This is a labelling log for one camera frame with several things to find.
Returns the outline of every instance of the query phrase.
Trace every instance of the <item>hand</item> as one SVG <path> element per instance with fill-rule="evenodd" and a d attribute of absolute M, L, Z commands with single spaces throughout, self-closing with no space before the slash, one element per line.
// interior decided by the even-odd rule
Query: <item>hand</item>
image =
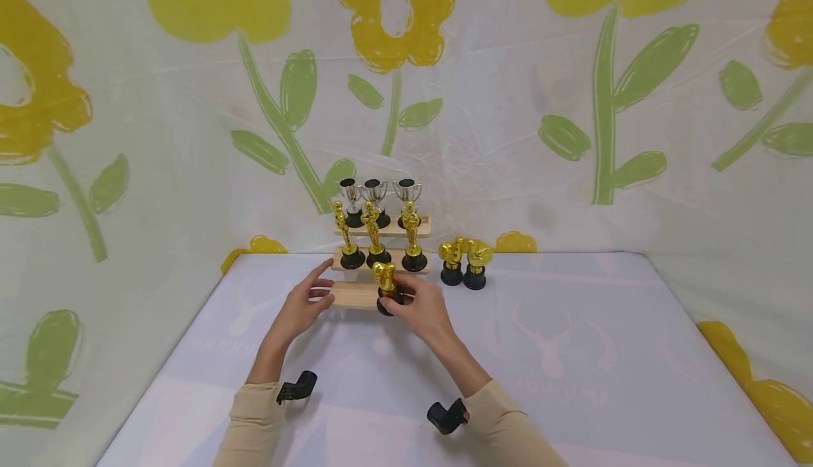
<path fill-rule="evenodd" d="M 266 339 L 273 339 L 282 344 L 290 344 L 300 334 L 313 326 L 316 318 L 333 304 L 335 299 L 329 289 L 317 287 L 331 287 L 333 280 L 321 279 L 320 275 L 330 268 L 333 259 L 327 259 L 318 265 L 311 273 L 295 285 L 285 298 L 282 309 L 271 324 Z"/>
<path fill-rule="evenodd" d="M 387 312 L 403 319 L 412 332 L 433 350 L 457 339 L 440 287 L 411 275 L 396 274 L 395 282 L 398 290 L 405 291 L 404 305 L 398 305 L 385 296 L 381 298 L 381 306 Z"/>

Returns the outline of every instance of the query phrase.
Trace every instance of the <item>green leaf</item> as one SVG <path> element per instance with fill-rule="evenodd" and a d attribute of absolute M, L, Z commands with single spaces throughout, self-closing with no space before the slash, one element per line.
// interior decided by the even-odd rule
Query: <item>green leaf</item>
<path fill-rule="evenodd" d="M 90 206 L 96 215 L 103 214 L 118 203 L 130 181 L 127 157 L 119 154 L 110 166 L 102 169 L 96 181 L 90 185 Z"/>
<path fill-rule="evenodd" d="M 0 183 L 0 215 L 39 218 L 59 210 L 59 196 L 39 188 Z"/>
<path fill-rule="evenodd" d="M 564 116 L 544 116 L 539 126 L 539 138 L 554 153 L 571 162 L 576 162 L 590 150 L 587 134 Z"/>
<path fill-rule="evenodd" d="M 813 123 L 775 126 L 763 137 L 763 145 L 789 157 L 813 155 Z"/>
<path fill-rule="evenodd" d="M 277 150 L 271 142 L 250 131 L 232 131 L 231 143 L 242 154 L 251 158 L 274 174 L 285 174 L 288 156 Z"/>
<path fill-rule="evenodd" d="M 666 156 L 662 152 L 643 152 L 630 158 L 612 174 L 615 188 L 642 185 L 666 170 Z"/>
<path fill-rule="evenodd" d="M 720 71 L 720 87 L 728 103 L 740 111 L 753 109 L 761 102 L 759 81 L 742 62 L 729 61 Z"/>
<path fill-rule="evenodd" d="M 50 394 L 70 375 L 80 333 L 79 317 L 72 310 L 53 310 L 42 316 L 28 338 L 25 371 L 29 390 Z"/>
<path fill-rule="evenodd" d="M 322 194 L 326 200 L 337 194 L 336 182 L 344 178 L 355 178 L 355 164 L 347 158 L 337 160 L 327 170 L 325 180 L 322 182 Z"/>
<path fill-rule="evenodd" d="M 429 102 L 417 102 L 409 105 L 398 116 L 398 126 L 408 131 L 415 131 L 432 123 L 435 116 L 443 108 L 443 98 L 435 98 Z"/>
<path fill-rule="evenodd" d="M 375 86 L 365 81 L 365 79 L 354 75 L 354 73 L 347 76 L 347 87 L 353 92 L 355 97 L 359 99 L 360 103 L 370 109 L 380 109 L 381 106 L 384 105 L 384 97 L 381 97 L 381 94 Z"/>
<path fill-rule="evenodd" d="M 678 69 L 700 33 L 697 24 L 669 28 L 638 52 L 621 75 L 613 94 L 616 112 L 641 102 Z"/>
<path fill-rule="evenodd" d="M 279 78 L 279 103 L 291 130 L 305 124 L 315 97 L 316 56 L 310 49 L 291 52 Z"/>

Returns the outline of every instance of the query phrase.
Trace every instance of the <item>wooden tiered stand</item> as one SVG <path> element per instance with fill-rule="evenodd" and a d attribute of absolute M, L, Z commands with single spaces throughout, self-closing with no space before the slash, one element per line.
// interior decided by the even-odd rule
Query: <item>wooden tiered stand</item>
<path fill-rule="evenodd" d="M 342 232 L 334 229 L 333 233 L 341 236 Z M 367 232 L 367 227 L 351 227 L 349 229 L 350 236 L 367 237 L 370 235 Z M 428 238 L 432 235 L 432 217 L 421 217 L 421 225 L 418 226 L 418 238 Z M 406 238 L 407 232 L 398 226 L 398 217 L 393 216 L 390 225 L 383 229 L 378 230 L 378 237 L 382 239 L 382 243 L 386 246 L 385 238 Z M 367 257 L 369 247 L 359 246 L 359 250 Z M 392 264 L 395 264 L 395 271 L 402 274 L 427 274 L 429 273 L 429 265 L 421 271 L 406 271 L 401 265 L 401 259 L 404 257 L 403 248 L 387 248 L 387 252 L 392 256 Z M 429 252 L 423 248 L 423 253 L 429 257 Z M 371 274 L 373 270 L 367 264 L 362 265 L 358 269 L 342 268 L 342 246 L 336 247 L 333 251 L 333 264 L 331 269 L 334 271 L 343 271 L 344 273 L 355 274 Z M 336 296 L 336 301 L 333 305 L 343 308 L 360 308 L 360 310 L 378 310 L 375 302 L 378 301 L 378 284 L 374 281 L 336 281 L 332 287 L 332 294 Z"/>

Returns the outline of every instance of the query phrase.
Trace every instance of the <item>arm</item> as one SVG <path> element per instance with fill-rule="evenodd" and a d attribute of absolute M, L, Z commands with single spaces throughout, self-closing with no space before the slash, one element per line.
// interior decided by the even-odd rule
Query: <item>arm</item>
<path fill-rule="evenodd" d="M 332 259 L 323 262 L 290 291 L 257 350 L 245 385 L 234 396 L 229 427 L 213 467 L 271 466 L 285 424 L 284 407 L 277 403 L 282 364 L 293 340 L 333 303 L 330 291 L 315 289 L 333 285 L 332 280 L 319 278 L 331 263 Z"/>
<path fill-rule="evenodd" d="M 443 291 L 412 276 L 397 275 L 397 283 L 415 296 L 398 305 L 381 298 L 381 305 L 402 318 L 427 344 L 459 388 L 469 410 L 467 429 L 490 451 L 501 467 L 566 467 L 550 442 L 528 416 L 499 387 L 497 381 L 474 359 L 455 334 L 443 300 Z"/>

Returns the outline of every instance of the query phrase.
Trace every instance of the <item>beige sleeve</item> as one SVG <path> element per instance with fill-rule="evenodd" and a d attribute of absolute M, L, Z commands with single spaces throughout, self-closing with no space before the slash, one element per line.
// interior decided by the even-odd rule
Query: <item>beige sleeve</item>
<path fill-rule="evenodd" d="M 501 467 L 567 467 L 535 428 L 528 415 L 504 393 L 497 381 L 464 399 L 469 410 L 466 430 L 482 441 Z"/>
<path fill-rule="evenodd" d="M 229 427 L 212 467 L 269 467 L 285 424 L 282 382 L 246 384 L 234 396 Z"/>

